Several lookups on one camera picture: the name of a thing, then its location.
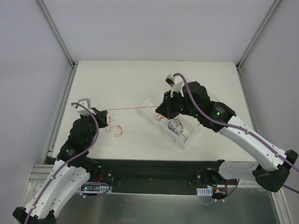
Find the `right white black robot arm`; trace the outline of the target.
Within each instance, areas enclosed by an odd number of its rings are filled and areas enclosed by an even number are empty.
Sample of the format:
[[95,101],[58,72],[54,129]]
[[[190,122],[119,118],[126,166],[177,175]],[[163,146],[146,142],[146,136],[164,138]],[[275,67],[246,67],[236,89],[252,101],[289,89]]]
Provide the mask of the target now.
[[221,184],[226,179],[256,181],[264,189],[278,192],[290,174],[291,165],[298,154],[285,151],[269,143],[251,130],[231,108],[221,102],[211,101],[206,88],[198,82],[175,83],[167,78],[171,89],[164,93],[156,112],[167,119],[178,115],[195,118],[203,127],[230,139],[250,154],[254,162],[220,161],[220,166],[210,172],[211,181]]

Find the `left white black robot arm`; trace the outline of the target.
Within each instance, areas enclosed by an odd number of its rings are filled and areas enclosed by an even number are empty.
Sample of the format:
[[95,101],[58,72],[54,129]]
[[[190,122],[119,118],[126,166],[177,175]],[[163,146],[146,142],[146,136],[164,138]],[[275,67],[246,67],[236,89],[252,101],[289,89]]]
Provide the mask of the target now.
[[69,199],[86,182],[99,176],[98,163],[88,158],[99,130],[107,126],[107,111],[81,107],[79,119],[70,129],[53,168],[33,198],[13,211],[20,224],[54,224]]

